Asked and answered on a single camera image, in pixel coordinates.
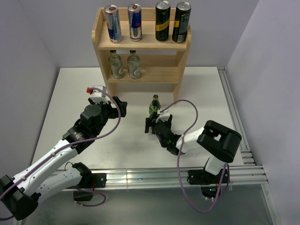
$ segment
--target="energy drink can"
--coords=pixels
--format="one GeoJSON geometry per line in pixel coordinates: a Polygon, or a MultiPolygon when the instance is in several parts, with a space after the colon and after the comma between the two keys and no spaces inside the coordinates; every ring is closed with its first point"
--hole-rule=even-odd
{"type": "Polygon", "coordinates": [[[188,2],[180,2],[177,4],[174,29],[172,34],[173,41],[177,43],[185,42],[188,33],[188,21],[191,14],[191,4],[188,2]]]}
{"type": "Polygon", "coordinates": [[[159,1],[155,7],[155,38],[157,41],[166,41],[169,38],[171,5],[168,1],[159,1]]]}
{"type": "Polygon", "coordinates": [[[118,43],[122,40],[120,18],[118,7],[109,5],[104,8],[105,18],[108,28],[109,39],[118,43]]]}
{"type": "Polygon", "coordinates": [[[128,20],[130,39],[139,41],[142,39],[142,8],[138,4],[128,6],[128,20]]]}

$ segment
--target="glass bottle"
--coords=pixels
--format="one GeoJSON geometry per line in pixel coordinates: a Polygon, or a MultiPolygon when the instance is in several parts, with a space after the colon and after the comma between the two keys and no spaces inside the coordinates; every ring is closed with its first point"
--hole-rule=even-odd
{"type": "Polygon", "coordinates": [[[136,55],[135,50],[130,50],[130,55],[127,59],[128,74],[132,79],[139,79],[141,77],[141,61],[140,57],[136,55]]]}
{"type": "Polygon", "coordinates": [[[156,119],[158,117],[158,110],[160,110],[160,107],[158,95],[153,95],[153,100],[149,106],[149,118],[156,119]]]}
{"type": "Polygon", "coordinates": [[[111,56],[109,57],[109,66],[111,68],[112,76],[116,79],[121,79],[124,76],[123,63],[121,57],[117,54],[116,50],[110,50],[111,56]]]}

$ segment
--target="silver can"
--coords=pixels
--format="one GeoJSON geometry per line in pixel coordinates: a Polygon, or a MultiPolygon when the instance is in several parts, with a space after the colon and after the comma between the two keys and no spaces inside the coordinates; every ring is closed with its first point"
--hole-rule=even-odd
{"type": "Polygon", "coordinates": [[[109,5],[104,8],[109,39],[118,43],[122,40],[120,17],[118,7],[109,5]]]}
{"type": "Polygon", "coordinates": [[[139,41],[142,39],[142,8],[138,4],[128,6],[128,20],[130,39],[139,41]]]}

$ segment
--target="white wall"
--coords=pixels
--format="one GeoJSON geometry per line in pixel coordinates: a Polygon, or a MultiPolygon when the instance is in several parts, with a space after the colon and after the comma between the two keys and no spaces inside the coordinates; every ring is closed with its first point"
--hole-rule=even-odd
{"type": "MultiPolygon", "coordinates": [[[[91,42],[97,8],[127,7],[132,0],[19,0],[60,67],[98,67],[91,42]]],[[[154,7],[158,0],[139,0],[154,7]]],[[[179,0],[170,1],[176,7],[179,0]]],[[[225,66],[258,0],[189,0],[190,66],[225,66]]]]}
{"type": "Polygon", "coordinates": [[[52,56],[19,2],[0,0],[0,177],[30,165],[56,76],[52,56]]]}
{"type": "Polygon", "coordinates": [[[260,0],[227,67],[255,161],[285,225],[300,221],[300,2],[260,0]]]}

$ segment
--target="wooden shelf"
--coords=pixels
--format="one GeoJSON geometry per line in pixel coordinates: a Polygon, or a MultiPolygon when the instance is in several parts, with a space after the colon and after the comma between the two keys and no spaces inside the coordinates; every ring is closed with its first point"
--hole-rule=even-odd
{"type": "Polygon", "coordinates": [[[137,80],[131,79],[127,69],[127,54],[120,55],[124,67],[124,77],[114,78],[108,72],[109,83],[178,83],[179,73],[176,55],[139,55],[141,59],[142,73],[137,80]]]}
{"type": "Polygon", "coordinates": [[[169,39],[159,42],[155,39],[155,8],[142,8],[142,39],[138,42],[130,40],[127,8],[119,8],[122,41],[113,43],[109,39],[105,13],[99,8],[95,19],[92,42],[101,68],[103,79],[110,95],[114,95],[117,83],[171,83],[173,84],[174,101],[178,99],[182,76],[188,59],[188,52],[192,42],[190,25],[184,43],[172,40],[175,9],[171,8],[169,39]],[[108,58],[109,50],[169,50],[176,51],[176,55],[139,54],[141,59],[141,78],[133,80],[128,75],[127,57],[121,54],[124,77],[115,79],[110,72],[108,58]]]}
{"type": "Polygon", "coordinates": [[[100,50],[173,50],[185,51],[187,43],[176,43],[172,40],[174,21],[170,21],[169,39],[165,42],[159,42],[155,39],[155,21],[142,22],[142,39],[132,41],[129,36],[128,21],[121,20],[122,41],[113,43],[108,36],[106,21],[103,21],[102,30],[99,38],[98,49],[100,50]]]}

